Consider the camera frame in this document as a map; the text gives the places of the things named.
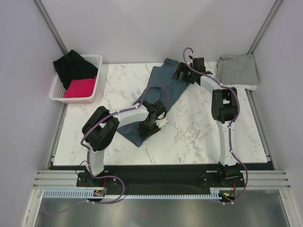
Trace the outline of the blue grey t shirt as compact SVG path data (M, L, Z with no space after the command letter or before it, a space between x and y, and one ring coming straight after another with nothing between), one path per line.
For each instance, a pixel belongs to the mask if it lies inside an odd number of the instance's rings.
M181 79L173 79L179 62L166 58L161 66L154 66L148 81L148 89L144 99L153 104L160 100L164 103L166 110L169 111L172 106L178 101L180 96L187 89L188 84ZM120 127L118 132L128 141L140 147L143 144L143 139L138 132L138 122Z

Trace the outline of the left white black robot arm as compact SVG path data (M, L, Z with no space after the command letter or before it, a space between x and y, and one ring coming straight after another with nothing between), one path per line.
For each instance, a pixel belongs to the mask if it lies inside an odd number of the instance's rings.
M146 141L161 130L159 121L164 120L166 114L166 107L160 100L153 104L144 100L126 109L115 111L110 111L104 106L98 107L83 126L83 138L80 141L88 150L87 180L93 186L103 183L104 153L119 128L137 122L139 139Z

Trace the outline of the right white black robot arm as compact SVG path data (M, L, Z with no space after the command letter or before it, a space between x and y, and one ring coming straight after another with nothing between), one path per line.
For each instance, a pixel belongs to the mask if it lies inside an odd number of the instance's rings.
M228 186L240 175L237 160L234 158L234 120L239 115L239 101L236 88L223 86L207 71L204 58L193 58L190 64L180 62L173 78L181 78L183 82L202 86L212 95L211 115L216 121L220 138L220 159L218 163L217 181Z

